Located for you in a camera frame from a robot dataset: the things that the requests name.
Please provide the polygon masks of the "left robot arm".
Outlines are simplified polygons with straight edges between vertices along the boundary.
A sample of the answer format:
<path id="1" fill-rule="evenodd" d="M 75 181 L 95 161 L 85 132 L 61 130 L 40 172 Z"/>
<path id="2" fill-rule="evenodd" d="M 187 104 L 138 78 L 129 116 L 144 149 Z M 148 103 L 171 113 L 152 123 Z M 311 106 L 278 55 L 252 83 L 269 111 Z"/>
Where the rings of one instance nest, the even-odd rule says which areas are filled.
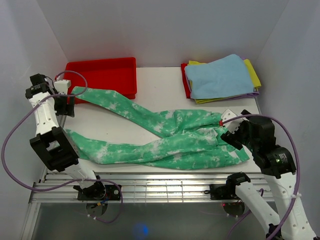
<path id="1" fill-rule="evenodd" d="M 58 116 L 75 116 L 75 96 L 68 95 L 71 82 L 48 80 L 43 74 L 32 75 L 32 85 L 25 91 L 25 97 L 35 108 L 36 133 L 30 145 L 50 171 L 71 176 L 78 182 L 74 186 L 76 191 L 89 199 L 101 200 L 107 194 L 106 187 L 93 170 L 85 167 L 79 148 L 57 120 Z"/>

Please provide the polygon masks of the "green tie-dye trousers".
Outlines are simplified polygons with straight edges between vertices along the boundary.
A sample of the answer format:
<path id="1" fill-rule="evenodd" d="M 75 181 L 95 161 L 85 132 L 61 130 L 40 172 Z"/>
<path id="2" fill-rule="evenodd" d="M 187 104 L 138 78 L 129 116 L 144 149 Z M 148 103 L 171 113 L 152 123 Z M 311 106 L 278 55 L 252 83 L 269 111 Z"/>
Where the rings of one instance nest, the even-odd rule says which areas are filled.
<path id="1" fill-rule="evenodd" d="M 86 138 L 67 129 L 81 159 L 100 165 L 138 164 L 173 170 L 202 170 L 235 166 L 250 158 L 244 149 L 238 150 L 221 139 L 227 131 L 219 125 L 221 113 L 203 109 L 152 112 L 115 90 L 76 86 L 72 93 L 159 137 L 144 145 L 111 143 Z"/>

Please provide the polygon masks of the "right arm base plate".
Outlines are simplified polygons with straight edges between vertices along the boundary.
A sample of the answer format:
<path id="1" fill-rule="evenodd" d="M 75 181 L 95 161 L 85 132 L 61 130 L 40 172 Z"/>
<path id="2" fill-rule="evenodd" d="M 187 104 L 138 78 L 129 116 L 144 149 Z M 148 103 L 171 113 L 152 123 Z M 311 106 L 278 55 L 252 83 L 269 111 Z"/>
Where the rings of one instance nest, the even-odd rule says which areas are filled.
<path id="1" fill-rule="evenodd" d="M 209 195 L 211 200 L 239 200 L 235 189 L 221 184 L 210 184 Z"/>

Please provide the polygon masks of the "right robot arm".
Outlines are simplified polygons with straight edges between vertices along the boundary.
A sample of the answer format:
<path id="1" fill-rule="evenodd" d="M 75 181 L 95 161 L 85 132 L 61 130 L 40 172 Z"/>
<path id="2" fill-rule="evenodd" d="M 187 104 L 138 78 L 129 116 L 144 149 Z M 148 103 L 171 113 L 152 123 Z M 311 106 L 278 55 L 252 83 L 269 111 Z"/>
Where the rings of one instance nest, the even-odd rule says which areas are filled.
<path id="1" fill-rule="evenodd" d="M 239 198 L 263 227 L 268 240 L 317 240 L 305 213 L 300 186 L 300 164 L 296 150 L 291 153 L 276 143 L 276 119 L 243 111 L 240 116 L 224 112 L 219 122 L 227 131 L 221 139 L 241 150 L 246 147 L 259 167 L 272 193 L 276 211 L 258 193 L 243 172 L 230 175 L 226 194 Z"/>

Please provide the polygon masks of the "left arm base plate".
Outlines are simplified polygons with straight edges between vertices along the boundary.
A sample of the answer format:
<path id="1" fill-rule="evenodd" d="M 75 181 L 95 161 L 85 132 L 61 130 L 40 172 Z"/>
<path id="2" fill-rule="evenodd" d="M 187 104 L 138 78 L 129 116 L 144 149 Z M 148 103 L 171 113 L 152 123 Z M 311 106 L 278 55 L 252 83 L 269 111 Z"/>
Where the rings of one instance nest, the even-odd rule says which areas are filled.
<path id="1" fill-rule="evenodd" d="M 103 198 L 94 198 L 85 196 L 83 193 L 78 192 L 76 199 L 78 201 L 120 201 L 121 195 L 119 189 L 115 185 L 105 184 L 105 191 Z"/>

